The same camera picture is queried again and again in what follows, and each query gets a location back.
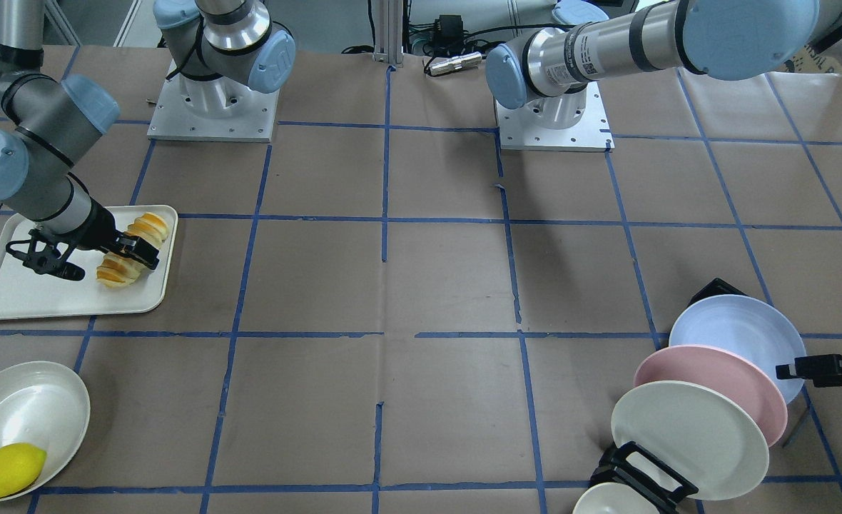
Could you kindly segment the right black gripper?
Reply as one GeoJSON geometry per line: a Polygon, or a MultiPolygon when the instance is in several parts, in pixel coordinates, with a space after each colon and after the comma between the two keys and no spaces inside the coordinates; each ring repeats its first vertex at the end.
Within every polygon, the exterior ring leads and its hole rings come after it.
{"type": "Polygon", "coordinates": [[[113,215],[90,196],[52,196],[30,211],[36,227],[27,240],[10,241],[6,253],[39,276],[81,282],[85,270],[69,261],[76,249],[114,253],[149,270],[159,266],[159,248],[138,235],[120,232],[113,215]]]}

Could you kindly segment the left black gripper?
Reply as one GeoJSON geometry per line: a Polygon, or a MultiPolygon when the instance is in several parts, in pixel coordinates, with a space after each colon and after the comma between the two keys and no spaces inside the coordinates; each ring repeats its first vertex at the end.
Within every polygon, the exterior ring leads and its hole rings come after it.
{"type": "Polygon", "coordinates": [[[816,388],[842,388],[842,355],[825,354],[795,358],[795,362],[774,368],[779,380],[802,378],[816,388]]]}

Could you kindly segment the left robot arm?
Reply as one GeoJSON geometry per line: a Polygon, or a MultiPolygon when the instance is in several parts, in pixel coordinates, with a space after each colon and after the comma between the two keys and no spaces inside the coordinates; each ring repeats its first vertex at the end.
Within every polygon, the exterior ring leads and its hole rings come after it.
{"type": "Polygon", "coordinates": [[[646,115],[591,152],[499,128],[525,333],[659,342],[727,272],[815,339],[842,338],[842,1],[674,1],[487,57],[499,117],[593,97],[646,115]]]}

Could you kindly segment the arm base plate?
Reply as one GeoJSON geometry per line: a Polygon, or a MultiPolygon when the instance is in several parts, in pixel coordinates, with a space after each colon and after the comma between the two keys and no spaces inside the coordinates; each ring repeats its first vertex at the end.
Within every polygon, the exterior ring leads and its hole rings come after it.
{"type": "Polygon", "coordinates": [[[176,142],[270,143],[280,92],[252,91],[226,77],[163,82],[147,136],[176,142]]]}
{"type": "Polygon", "coordinates": [[[584,90],[538,99],[519,109],[494,104],[504,150],[606,152],[614,149],[597,82],[584,90]]]}

